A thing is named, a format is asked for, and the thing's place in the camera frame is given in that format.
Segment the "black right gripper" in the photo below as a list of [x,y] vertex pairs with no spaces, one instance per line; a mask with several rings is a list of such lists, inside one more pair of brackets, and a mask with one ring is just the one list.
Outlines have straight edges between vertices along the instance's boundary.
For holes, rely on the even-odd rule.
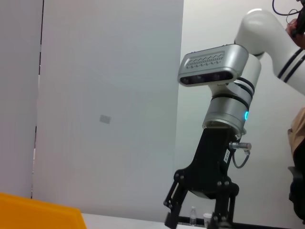
[[[232,229],[235,198],[239,187],[227,175],[231,153],[229,143],[236,140],[230,128],[203,130],[194,158],[189,166],[179,169],[178,177],[163,204],[170,210],[165,226],[175,229],[188,191],[203,198],[215,199],[215,208],[208,229]],[[223,191],[228,196],[218,196]]]

